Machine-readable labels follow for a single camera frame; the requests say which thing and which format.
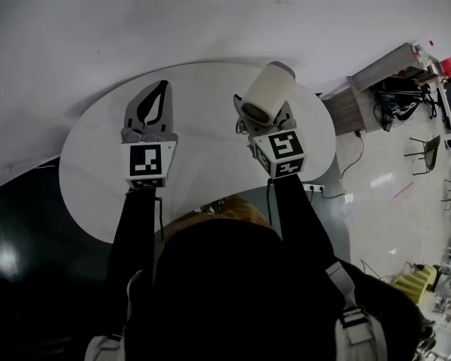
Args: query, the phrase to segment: cable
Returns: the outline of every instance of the cable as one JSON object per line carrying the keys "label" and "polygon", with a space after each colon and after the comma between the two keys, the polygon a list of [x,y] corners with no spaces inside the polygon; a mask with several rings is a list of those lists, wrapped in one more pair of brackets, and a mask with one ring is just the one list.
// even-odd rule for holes
{"label": "cable", "polygon": [[239,118],[238,121],[235,124],[235,133],[236,134],[242,134],[242,135],[249,135],[249,132],[247,131],[244,122]]}
{"label": "cable", "polygon": [[362,272],[363,272],[364,274],[366,274],[366,267],[365,267],[365,265],[366,265],[368,268],[371,269],[371,271],[372,271],[379,279],[381,279],[381,277],[373,270],[373,268],[371,268],[364,260],[360,259],[360,261],[362,262]]}
{"label": "cable", "polygon": [[414,265],[413,263],[411,263],[411,262],[409,262],[409,261],[406,261],[406,263],[411,267],[411,268],[413,268],[414,270],[416,270],[417,272],[420,272],[421,270],[416,266],[416,265]]}
{"label": "cable", "polygon": [[324,189],[322,189],[322,191],[321,191],[321,196],[324,199],[334,199],[334,198],[339,198],[340,196],[345,196],[345,195],[346,195],[346,190],[344,190],[344,192],[341,194],[337,194],[336,196],[324,196]]}
{"label": "cable", "polygon": [[403,124],[404,124],[405,126],[410,126],[410,124],[407,124],[406,121],[404,121],[403,123],[399,123],[399,124],[397,124],[396,126],[392,126],[392,128],[395,129],[396,127],[402,126]]}
{"label": "cable", "polygon": [[162,242],[164,241],[164,223],[162,222],[162,198],[156,196],[154,198],[156,201],[159,201],[159,221],[160,221],[160,238]]}
{"label": "cable", "polygon": [[39,168],[57,168],[56,165],[40,165],[38,167],[34,167],[34,170],[38,170]]}
{"label": "cable", "polygon": [[274,181],[272,180],[272,179],[268,179],[268,190],[267,190],[267,195],[266,195],[266,198],[267,198],[267,200],[268,200],[268,214],[269,214],[269,224],[272,226],[272,215],[271,215],[271,204],[270,204],[270,202],[269,202],[269,190],[271,189],[271,184],[273,183]]}
{"label": "cable", "polygon": [[351,163],[350,165],[348,165],[346,167],[346,169],[343,171],[343,174],[341,175],[341,180],[344,178],[344,174],[346,174],[346,171],[351,168],[352,166],[354,166],[357,162],[359,162],[359,160],[362,158],[362,153],[364,153],[364,141],[362,140],[362,136],[361,134],[359,134],[359,139],[361,139],[361,143],[362,143],[362,151],[361,151],[361,155],[359,155],[359,158],[354,161],[353,163]]}
{"label": "cable", "polygon": [[[397,276],[398,276],[398,275],[396,275],[396,274],[384,275],[384,276],[382,276],[382,277],[380,278],[380,280],[383,280],[384,278],[387,278],[387,277],[397,277]],[[391,282],[392,282],[392,279],[389,280],[389,282],[388,282],[388,281],[384,281],[384,282],[386,282],[386,283],[391,283]]]}
{"label": "cable", "polygon": [[[374,107],[373,107],[373,115],[374,115],[374,118],[376,119],[376,121],[377,121],[380,125],[383,125],[383,120],[377,119],[377,116],[376,116],[376,107],[377,107],[378,105],[381,105],[381,104],[380,104],[380,103],[376,103],[376,104],[374,105]],[[383,107],[382,107],[382,106],[381,106],[381,117],[384,117],[384,115],[383,115]]]}

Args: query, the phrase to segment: equipment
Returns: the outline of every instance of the equipment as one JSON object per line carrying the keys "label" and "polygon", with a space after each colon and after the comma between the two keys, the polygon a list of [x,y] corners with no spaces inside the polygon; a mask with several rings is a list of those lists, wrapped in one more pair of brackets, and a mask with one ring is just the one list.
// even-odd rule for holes
{"label": "equipment", "polygon": [[270,62],[244,95],[244,114],[262,126],[271,125],[294,82],[295,73],[291,68],[281,62]]}
{"label": "equipment", "polygon": [[413,79],[388,77],[371,87],[376,104],[373,115],[383,130],[390,132],[393,120],[408,120],[422,102],[422,91]]}
{"label": "equipment", "polygon": [[238,134],[249,135],[249,148],[272,179],[298,174],[306,152],[287,97],[294,71],[280,62],[265,66],[242,99],[234,95]]}
{"label": "equipment", "polygon": [[[146,122],[157,98],[157,115]],[[130,101],[120,134],[125,178],[130,187],[165,187],[179,141],[177,134],[172,132],[172,88],[169,82],[161,80],[152,84]]]}
{"label": "equipment", "polygon": [[[275,74],[279,80],[283,80],[277,90],[272,77]],[[244,99],[234,96],[234,105],[239,115],[236,132],[248,135],[248,147],[253,157],[261,163],[272,179],[277,180],[276,198],[283,243],[300,262],[304,257],[301,249],[307,246],[307,237],[304,231],[298,231],[297,221],[304,203],[308,200],[300,179],[298,176],[292,176],[303,169],[306,160],[304,143],[301,143],[301,137],[296,132],[292,111],[286,100],[294,76],[290,68],[279,62],[272,62],[266,66],[264,74],[259,75]],[[260,92],[261,89],[276,94],[265,95]],[[156,118],[146,122],[158,97],[159,109]],[[127,194],[110,255],[107,282],[115,295],[109,306],[115,310],[120,308],[116,305],[120,305],[125,297],[129,297],[129,291],[133,290],[138,279],[141,278],[141,284],[137,287],[141,288],[142,297],[152,290],[156,258],[153,226],[153,204],[157,200],[155,188],[166,185],[168,170],[178,142],[177,135],[172,132],[171,87],[167,81],[161,80],[147,87],[129,103],[121,135],[125,177],[131,185],[131,190],[137,191]],[[312,214],[307,222],[310,225],[316,224],[323,230],[312,208],[310,210]],[[139,222],[140,232],[135,231]],[[126,257],[124,253],[129,253],[127,250],[137,252],[142,248],[127,247],[124,244],[127,235],[131,234],[139,235],[142,240],[140,245],[144,246],[144,254],[138,262],[136,256],[123,261]],[[322,269],[344,298],[342,314],[335,324],[336,360],[386,361],[383,327],[379,320],[356,304],[355,284],[344,268],[346,264],[343,266],[334,256],[331,242],[324,231],[319,241],[321,239],[319,246],[323,246],[325,250],[321,251],[320,257],[324,262]],[[126,289],[127,294],[120,290],[120,287],[123,287],[122,290]],[[129,297],[127,317],[121,311],[115,312],[116,320],[107,331],[110,335],[94,338],[90,342],[86,359],[125,359],[123,336],[127,331],[123,330],[123,327],[132,316],[132,301],[133,297]]]}

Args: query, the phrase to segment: yellow chair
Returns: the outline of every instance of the yellow chair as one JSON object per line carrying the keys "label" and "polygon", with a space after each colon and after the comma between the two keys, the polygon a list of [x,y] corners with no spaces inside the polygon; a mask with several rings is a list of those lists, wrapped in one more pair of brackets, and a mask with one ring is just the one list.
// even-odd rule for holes
{"label": "yellow chair", "polygon": [[432,285],[435,279],[436,269],[425,266],[422,271],[416,270],[410,275],[400,275],[392,285],[406,294],[415,304],[419,304],[425,295],[426,287]]}

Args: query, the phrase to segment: white round table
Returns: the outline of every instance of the white round table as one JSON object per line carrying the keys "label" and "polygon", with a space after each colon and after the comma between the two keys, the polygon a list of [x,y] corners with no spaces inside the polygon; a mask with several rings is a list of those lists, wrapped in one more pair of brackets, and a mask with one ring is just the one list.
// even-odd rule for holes
{"label": "white round table", "polygon": [[[164,225],[224,196],[265,186],[268,175],[247,148],[247,137],[235,133],[238,115],[232,103],[233,95],[243,96],[260,71],[231,63],[179,65],[137,77],[98,100],[71,130],[60,159],[60,188],[74,220],[91,236],[114,241],[129,189],[120,152],[126,107],[158,80],[171,83],[179,135],[167,187],[157,189]],[[289,103],[306,144],[299,176],[311,181],[334,159],[334,126],[324,104],[301,84],[294,86]]]}

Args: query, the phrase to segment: person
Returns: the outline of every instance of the person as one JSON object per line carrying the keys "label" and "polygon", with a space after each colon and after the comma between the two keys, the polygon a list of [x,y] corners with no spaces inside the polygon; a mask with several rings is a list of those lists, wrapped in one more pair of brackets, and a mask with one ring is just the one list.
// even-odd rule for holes
{"label": "person", "polygon": [[[225,201],[223,215],[195,215],[173,228],[156,264],[153,285],[146,271],[129,284],[129,317],[126,321],[119,314],[116,325],[119,330],[126,323],[127,360],[335,359],[334,325],[344,298],[325,269],[340,260],[298,176],[276,180],[274,190],[282,239],[238,197]],[[141,191],[130,193],[128,200],[140,197]],[[132,234],[127,229],[129,238],[122,239],[121,228],[109,274],[128,282],[137,267],[144,267],[140,261],[133,264],[144,248],[130,244],[141,237],[137,230]],[[358,306],[383,326],[388,359],[411,360],[422,329],[419,309],[388,284],[340,262],[356,285]],[[108,317],[118,304],[109,305]]]}

